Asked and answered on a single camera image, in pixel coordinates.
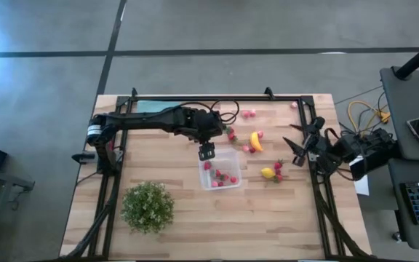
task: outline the gray floor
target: gray floor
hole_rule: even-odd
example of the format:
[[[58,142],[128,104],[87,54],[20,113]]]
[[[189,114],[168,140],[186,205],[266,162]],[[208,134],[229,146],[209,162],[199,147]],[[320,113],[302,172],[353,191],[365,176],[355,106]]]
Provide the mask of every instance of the gray floor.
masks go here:
[[[0,0],[0,52],[104,51],[119,0]],[[129,0],[117,50],[419,47],[419,1]],[[105,94],[332,93],[375,105],[379,69],[413,53],[115,57]],[[36,181],[0,226],[0,261],[59,252],[104,57],[0,58],[0,149],[7,171]],[[355,119],[362,107],[353,109]],[[392,131],[392,123],[384,126]],[[396,244],[394,214],[362,207],[372,251],[419,261]]]

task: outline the wooden tabletop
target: wooden tabletop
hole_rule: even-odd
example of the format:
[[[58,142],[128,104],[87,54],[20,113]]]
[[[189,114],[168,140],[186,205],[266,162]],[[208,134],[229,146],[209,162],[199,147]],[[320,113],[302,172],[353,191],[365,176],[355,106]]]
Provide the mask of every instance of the wooden tabletop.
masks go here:
[[[340,130],[332,96],[321,94],[313,97],[316,114],[326,119],[324,128]],[[114,111],[116,98],[116,95],[99,96],[95,114]],[[232,125],[239,139],[243,142],[251,132],[258,130],[265,134],[261,140],[263,152],[238,152],[242,169],[242,185],[239,188],[205,191],[199,180],[199,145],[189,142],[186,137],[161,130],[128,132],[110,259],[324,257],[308,165],[297,167],[290,164],[293,155],[282,140],[282,136],[287,136],[301,143],[302,133],[289,126],[300,124],[298,110],[291,109],[290,102],[285,101],[239,103],[241,110],[255,109],[257,112],[256,117],[239,117]],[[217,110],[234,112],[236,106],[223,102]],[[213,138],[212,142],[215,142],[216,148],[233,147],[225,135]],[[263,167],[272,167],[277,159],[286,162],[282,168],[285,179],[280,184],[268,182],[260,175]],[[95,168],[96,164],[82,166],[79,179],[94,172]],[[159,234],[131,232],[118,215],[126,188],[145,180],[164,183],[175,199],[174,223]],[[77,186],[61,255],[74,249],[92,225],[100,181],[101,175],[94,175]],[[354,183],[339,175],[333,175],[331,182],[340,222],[360,248],[370,253]],[[104,230],[105,226],[100,231],[98,252],[103,246]],[[335,250],[330,226],[328,231]]]

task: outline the potted plant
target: potted plant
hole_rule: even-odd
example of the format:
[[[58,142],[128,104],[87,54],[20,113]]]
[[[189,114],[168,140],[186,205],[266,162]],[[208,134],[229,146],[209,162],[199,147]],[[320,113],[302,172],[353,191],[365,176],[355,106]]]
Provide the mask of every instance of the potted plant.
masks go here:
[[[174,218],[174,199],[164,184],[142,182],[128,188],[122,200],[121,217],[133,231],[158,233]]]

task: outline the black cable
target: black cable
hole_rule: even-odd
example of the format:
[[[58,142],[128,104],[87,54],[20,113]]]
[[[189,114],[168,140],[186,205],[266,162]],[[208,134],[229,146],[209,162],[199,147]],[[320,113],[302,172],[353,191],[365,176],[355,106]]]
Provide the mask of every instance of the black cable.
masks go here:
[[[351,132],[352,134],[356,134],[353,130],[351,130],[350,128],[348,128],[347,126],[345,126],[344,124],[342,124],[341,122],[339,122],[339,125],[343,128],[345,128],[347,131]]]
[[[360,151],[362,153],[362,157],[363,157],[363,170],[368,170],[368,161],[367,158],[364,155],[364,151],[363,148],[360,146],[360,144],[358,143],[358,147],[360,148]]]
[[[374,91],[374,90],[376,90],[376,89],[378,89],[378,88],[381,88],[381,87],[383,87],[383,85],[380,85],[379,87],[372,88],[372,89],[370,89],[370,90],[368,90],[368,91],[365,91],[365,92],[361,92],[361,93],[359,93],[358,95],[354,95],[354,96],[352,96],[352,97],[349,97],[349,98],[346,98],[346,99],[342,99],[342,100],[340,100],[339,102],[334,103],[334,105],[337,105],[337,104],[342,103],[342,102],[344,102],[344,101],[350,100],[350,99],[352,99],[352,98],[359,97],[360,95],[367,94],[367,93],[372,92],[372,91]]]
[[[362,123],[362,116],[365,112],[368,112],[371,109],[364,109],[362,112],[360,112],[360,115],[358,115],[358,130],[360,130],[360,124]]]
[[[122,160],[124,158],[124,152],[122,153],[122,155],[116,160],[116,167],[117,167],[117,164],[118,163],[120,163],[120,161]],[[79,180],[79,181],[77,181],[77,183],[76,183],[76,186],[78,186],[83,180],[86,180],[86,179],[88,179],[88,178],[91,178],[93,175],[96,175],[96,174],[98,174],[98,173],[100,173],[100,171],[101,170],[98,170],[98,171],[96,171],[96,172],[94,172],[94,173],[92,173],[92,174],[90,174],[90,175],[88,175],[88,176],[86,176],[86,177],[84,177],[84,178],[82,178],[81,180]]]
[[[219,102],[221,102],[221,100],[217,100],[216,102],[214,102],[213,104],[212,104],[212,106],[211,106],[211,108],[210,108],[210,111],[213,111],[213,108],[215,107],[215,105],[217,104],[217,103],[219,103]],[[237,110],[236,110],[236,112],[235,113],[231,113],[231,112],[226,112],[226,113],[223,113],[223,114],[221,114],[221,121],[222,122],[225,122],[226,124],[233,124],[235,121],[236,121],[236,119],[237,119],[237,115],[239,114],[239,112],[240,112],[240,105],[239,105],[239,103],[237,102],[237,101],[235,101],[235,100],[232,100],[232,102],[234,102],[235,104],[236,104],[236,106],[237,106]],[[229,117],[228,119],[223,119],[223,116],[227,116],[227,115],[232,115],[232,117]]]
[[[90,174],[90,175],[88,175],[88,176],[86,176],[86,177],[82,178],[81,180],[77,181],[76,186],[78,186],[78,185],[79,185],[79,184],[80,184],[83,180],[88,179],[88,178],[91,178],[93,175],[98,174],[98,172],[99,172],[99,171],[96,171],[96,172],[94,172],[94,173],[92,173],[92,174]]]
[[[176,109],[176,108],[179,108],[179,107],[182,107],[182,106],[185,106],[185,105],[200,105],[200,106],[204,106],[205,108],[208,108],[208,110],[212,111],[212,109],[211,109],[212,107],[209,107],[207,104],[202,103],[202,102],[185,102],[185,103],[181,103],[179,106],[175,106],[172,109]]]
[[[384,92],[379,96],[379,98],[378,98],[378,112],[379,112],[379,119],[382,119],[382,117],[381,117],[381,106],[380,106],[380,101],[381,101],[381,98],[382,98],[382,96],[384,95]]]
[[[343,168],[338,168],[337,170],[336,170],[336,172],[341,176],[341,177],[343,177],[343,178],[345,178],[346,180],[349,180],[349,181],[355,181],[353,178],[347,178],[341,171],[348,171],[348,170],[345,170],[345,169],[343,169]]]
[[[375,127],[377,127],[378,125],[380,125],[382,123],[382,121],[380,121],[379,123],[377,123],[377,124],[375,124],[374,126],[372,126],[372,127],[368,127],[367,129],[365,129],[365,130],[362,130],[362,131],[360,131],[360,132],[364,132],[364,131],[368,131],[368,130],[374,130],[375,129]]]
[[[22,195],[24,193],[28,193],[28,192],[30,192],[30,190],[25,190],[24,189],[23,191],[17,193],[17,195],[14,197],[13,200],[9,201],[9,203],[12,203],[11,209],[13,211],[16,211],[19,208],[19,197],[20,197],[20,195]]]

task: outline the clear plastic container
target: clear plastic container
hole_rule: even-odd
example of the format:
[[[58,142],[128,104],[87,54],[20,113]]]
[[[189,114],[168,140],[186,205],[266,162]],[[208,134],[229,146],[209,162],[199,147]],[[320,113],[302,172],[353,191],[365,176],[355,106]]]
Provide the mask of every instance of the clear plastic container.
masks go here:
[[[242,174],[240,173],[240,164],[238,152],[232,148],[216,149],[215,157],[208,160],[211,163],[211,168],[204,169],[205,162],[199,161],[200,181],[204,190],[218,190],[227,188],[236,188],[242,184]],[[221,180],[216,176],[216,170],[219,170],[221,175],[227,175],[227,180]],[[231,178],[236,178],[235,183],[231,182]],[[223,182],[223,186],[212,186],[212,182]]]

